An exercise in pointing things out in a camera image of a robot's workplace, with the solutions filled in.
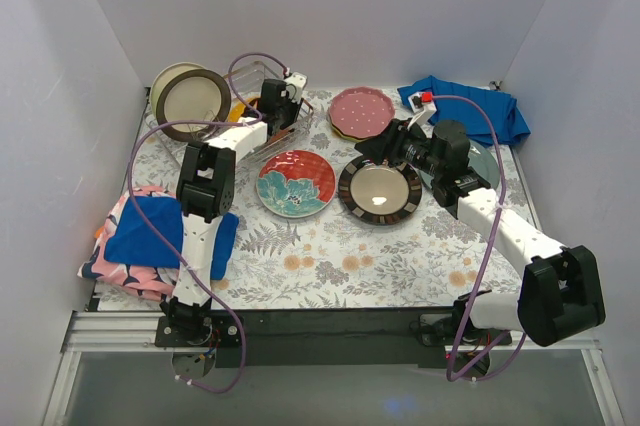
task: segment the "pink cloth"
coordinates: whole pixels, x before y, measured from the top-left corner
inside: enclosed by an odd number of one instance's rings
[[[174,197],[169,191],[158,186],[143,186],[134,190],[136,196]],[[93,254],[78,271],[81,278],[95,279],[119,286],[124,291],[143,299],[162,301],[170,297],[178,279],[178,270],[171,268],[150,268],[128,264],[110,263],[104,259],[104,247],[118,227],[120,216],[129,194],[125,193],[109,212],[104,229],[96,241]]]

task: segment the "red plate with teal flower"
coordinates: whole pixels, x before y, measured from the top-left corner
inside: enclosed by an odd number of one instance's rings
[[[268,210],[285,218],[304,218],[329,204],[336,193],[336,175],[322,156],[296,149],[267,161],[256,189]]]

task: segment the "pink polka dot plate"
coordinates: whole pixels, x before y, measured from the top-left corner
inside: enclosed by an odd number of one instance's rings
[[[394,116],[391,98],[366,86],[345,89],[333,98],[329,108],[332,126],[343,136],[355,140],[378,136]]]

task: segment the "floral pattern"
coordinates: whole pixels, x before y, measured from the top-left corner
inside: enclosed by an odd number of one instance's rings
[[[289,217],[313,214],[325,207],[318,199],[320,189],[310,179],[289,179],[280,171],[269,171],[258,178],[258,195],[271,211]]]
[[[313,151],[329,161],[337,175],[359,153],[338,138],[326,118],[331,98],[340,91],[310,91],[315,108],[311,131],[293,147]],[[385,90],[396,117],[410,112],[395,90]],[[143,122],[140,134],[149,130]],[[431,127],[425,126],[430,134]],[[179,166],[166,141],[152,137],[136,158],[134,183],[174,191]],[[533,223],[513,155],[501,146],[507,178],[506,204]],[[443,211],[429,193],[416,212],[398,225],[365,224],[334,198],[319,213],[287,220],[268,211],[256,192],[260,166],[240,162],[231,211],[240,219],[227,274],[212,287],[238,309],[409,307],[451,305],[473,286],[486,243],[477,233]],[[483,287],[516,292],[515,270],[492,254]],[[157,310],[158,304],[136,298],[116,286],[98,283],[99,311]]]

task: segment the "blue napkin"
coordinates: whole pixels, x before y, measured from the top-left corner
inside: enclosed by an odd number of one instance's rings
[[[153,198],[136,196],[138,204],[162,235],[178,250],[182,251],[182,212],[175,198]],[[227,213],[220,222],[216,235],[211,279],[222,279],[227,271],[233,243],[238,229],[238,217]],[[180,268],[180,261],[166,244],[142,221],[142,218],[127,200],[114,234],[105,245],[104,259],[112,263],[135,264],[153,268]]]
[[[516,106],[516,98],[510,94],[450,83],[435,76],[421,79],[411,86],[398,88],[402,104],[409,107],[409,96],[423,91],[432,92],[434,96],[455,94],[474,101],[489,116],[500,144],[518,144],[531,134]],[[486,121],[473,106],[454,99],[438,99],[435,103],[437,111],[429,119],[431,124],[443,119],[460,121],[467,128],[467,136],[470,139],[485,145],[493,144]]]

